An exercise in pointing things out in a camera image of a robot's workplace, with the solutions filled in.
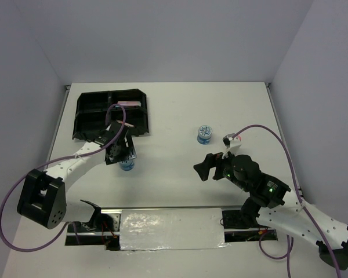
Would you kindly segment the blue paint jar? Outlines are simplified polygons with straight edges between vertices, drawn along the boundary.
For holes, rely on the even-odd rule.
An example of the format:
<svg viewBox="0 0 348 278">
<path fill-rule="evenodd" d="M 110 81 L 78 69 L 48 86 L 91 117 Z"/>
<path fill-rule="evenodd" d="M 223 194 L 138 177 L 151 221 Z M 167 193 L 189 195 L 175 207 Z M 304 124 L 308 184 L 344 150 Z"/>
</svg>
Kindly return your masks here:
<svg viewBox="0 0 348 278">
<path fill-rule="evenodd" d="M 131 159 L 131 160 L 123 160 L 123 161 L 118 162 L 118 164 L 119 164 L 120 168 L 123 171 L 130 171 L 135 166 L 135 163 L 134 163 L 133 159 Z"/>
<path fill-rule="evenodd" d="M 200 144 L 209 144 L 212 138 L 213 130 L 208 125 L 202 125 L 198 128 L 197 141 Z"/>
</svg>

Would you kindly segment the thin orange highlighter pen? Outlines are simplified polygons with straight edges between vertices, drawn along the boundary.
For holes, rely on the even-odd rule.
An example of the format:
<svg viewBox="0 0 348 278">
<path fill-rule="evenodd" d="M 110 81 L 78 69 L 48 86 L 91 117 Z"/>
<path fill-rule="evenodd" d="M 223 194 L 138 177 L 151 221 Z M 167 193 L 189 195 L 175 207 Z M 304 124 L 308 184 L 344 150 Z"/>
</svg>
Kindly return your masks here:
<svg viewBox="0 0 348 278">
<path fill-rule="evenodd" d="M 130 124 L 130 123 L 125 123 L 125 126 L 129 127 L 129 128 L 134 128 L 135 126 Z"/>
</svg>

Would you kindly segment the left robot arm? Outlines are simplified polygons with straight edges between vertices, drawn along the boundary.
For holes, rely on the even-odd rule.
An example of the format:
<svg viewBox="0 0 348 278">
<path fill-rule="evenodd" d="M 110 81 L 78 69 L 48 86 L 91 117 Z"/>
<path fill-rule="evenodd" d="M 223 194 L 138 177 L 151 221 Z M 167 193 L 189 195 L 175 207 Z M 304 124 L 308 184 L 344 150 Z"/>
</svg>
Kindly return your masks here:
<svg viewBox="0 0 348 278">
<path fill-rule="evenodd" d="M 99 206 L 85 199 L 70 202 L 66 193 L 97 165 L 135 159 L 131 128 L 130 124 L 114 121 L 69 158 L 53 162 L 44 171 L 31 170 L 24 179 L 17 212 L 47 229 L 72 220 L 89 231 L 99 229 L 102 217 L 95 212 Z"/>
</svg>

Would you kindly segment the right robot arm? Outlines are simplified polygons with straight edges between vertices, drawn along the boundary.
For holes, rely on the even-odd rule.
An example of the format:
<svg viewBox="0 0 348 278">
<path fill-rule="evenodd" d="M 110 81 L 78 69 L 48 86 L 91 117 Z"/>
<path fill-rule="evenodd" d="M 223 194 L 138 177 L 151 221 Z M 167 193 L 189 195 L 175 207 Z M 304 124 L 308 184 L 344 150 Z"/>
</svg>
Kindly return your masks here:
<svg viewBox="0 0 348 278">
<path fill-rule="evenodd" d="M 318 247 L 322 261 L 340 270 L 348 268 L 348 224 L 326 215 L 272 175 L 263 173 L 248 155 L 206 155 L 194 165 L 202 181 L 215 169 L 213 180 L 226 179 L 249 196 L 238 212 L 223 213 L 225 228 L 268 226 Z"/>
</svg>

